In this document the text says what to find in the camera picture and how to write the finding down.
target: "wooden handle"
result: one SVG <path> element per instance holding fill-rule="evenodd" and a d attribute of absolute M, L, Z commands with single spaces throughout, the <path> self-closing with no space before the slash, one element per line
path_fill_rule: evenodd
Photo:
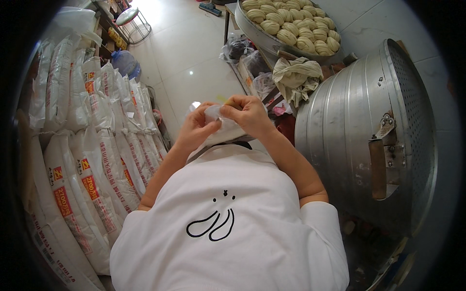
<path fill-rule="evenodd" d="M 372 166 L 372 198 L 385 199 L 387 197 L 387 170 L 382 139 L 369 140 L 369 153 Z"/>

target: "white t-shirt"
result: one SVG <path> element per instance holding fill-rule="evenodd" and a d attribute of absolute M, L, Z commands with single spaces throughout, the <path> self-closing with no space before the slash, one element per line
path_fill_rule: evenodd
<path fill-rule="evenodd" d="M 176 172 L 111 250 L 116 290 L 337 291 L 349 282 L 334 206 L 301 209 L 272 159 L 216 146 Z"/>

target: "white tile floor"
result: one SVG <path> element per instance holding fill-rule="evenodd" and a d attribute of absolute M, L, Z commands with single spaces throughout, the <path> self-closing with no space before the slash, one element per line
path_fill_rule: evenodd
<path fill-rule="evenodd" d="M 225 13 L 216 17 L 195 0 L 133 0 L 152 27 L 150 36 L 129 46 L 140 62 L 141 81 L 154 87 L 173 141 L 189 104 L 244 94 L 231 68 L 219 59 Z M 230 32 L 234 30 L 230 21 Z"/>

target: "table leg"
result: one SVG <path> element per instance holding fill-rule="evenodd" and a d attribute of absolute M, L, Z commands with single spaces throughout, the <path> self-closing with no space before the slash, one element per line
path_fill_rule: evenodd
<path fill-rule="evenodd" d="M 228 40 L 228 26 L 230 25 L 230 13 L 228 10 L 225 11 L 225 38 L 223 41 L 223 44 L 226 44 L 226 41 Z"/>

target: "stacked flour sacks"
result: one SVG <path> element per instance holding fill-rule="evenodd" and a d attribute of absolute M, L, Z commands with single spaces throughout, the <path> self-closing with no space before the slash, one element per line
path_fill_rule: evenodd
<path fill-rule="evenodd" d="M 34 243 L 70 290 L 105 290 L 110 250 L 166 155 L 148 89 L 80 37 L 46 40 L 29 111 Z"/>
<path fill-rule="evenodd" d="M 340 49 L 335 23 L 309 0 L 244 0 L 241 5 L 251 21 L 290 46 L 322 56 Z"/>

